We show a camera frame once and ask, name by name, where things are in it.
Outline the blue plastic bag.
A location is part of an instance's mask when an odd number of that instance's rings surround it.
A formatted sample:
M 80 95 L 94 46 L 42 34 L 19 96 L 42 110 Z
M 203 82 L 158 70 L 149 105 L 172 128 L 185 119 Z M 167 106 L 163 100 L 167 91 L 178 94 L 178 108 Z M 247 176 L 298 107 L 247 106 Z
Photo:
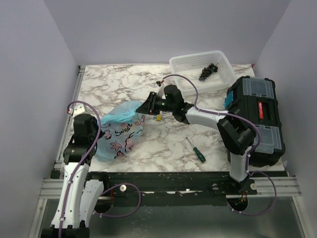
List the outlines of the blue plastic bag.
M 101 119 L 104 133 L 98 140 L 95 158 L 99 162 L 108 162 L 131 152 L 138 143 L 145 125 L 145 115 L 136 110 L 140 101 L 124 102 Z

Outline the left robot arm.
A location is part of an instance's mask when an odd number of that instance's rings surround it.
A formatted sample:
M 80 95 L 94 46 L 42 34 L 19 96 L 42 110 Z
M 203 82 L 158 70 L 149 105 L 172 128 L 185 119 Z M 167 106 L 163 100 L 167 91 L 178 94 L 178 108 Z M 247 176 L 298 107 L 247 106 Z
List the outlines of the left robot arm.
M 84 113 L 74 117 L 74 134 L 63 152 L 64 178 L 51 226 L 43 238 L 87 238 L 89 222 L 99 196 L 109 192 L 108 181 L 88 177 L 92 157 L 101 137 L 99 116 Z

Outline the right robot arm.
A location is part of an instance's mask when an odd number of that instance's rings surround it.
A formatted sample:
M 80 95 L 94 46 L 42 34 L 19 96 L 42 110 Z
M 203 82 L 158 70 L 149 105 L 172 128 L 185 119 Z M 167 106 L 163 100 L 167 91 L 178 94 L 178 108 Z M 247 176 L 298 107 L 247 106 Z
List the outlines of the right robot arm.
M 198 109 L 194 104 L 184 101 L 181 91 L 175 85 L 163 89 L 165 98 L 150 92 L 146 101 L 137 108 L 140 114 L 159 115 L 172 113 L 173 117 L 184 124 L 197 124 L 218 130 L 230 155 L 228 189 L 239 194 L 246 188 L 244 179 L 248 176 L 247 161 L 256 138 L 256 131 L 244 118 L 226 111 Z

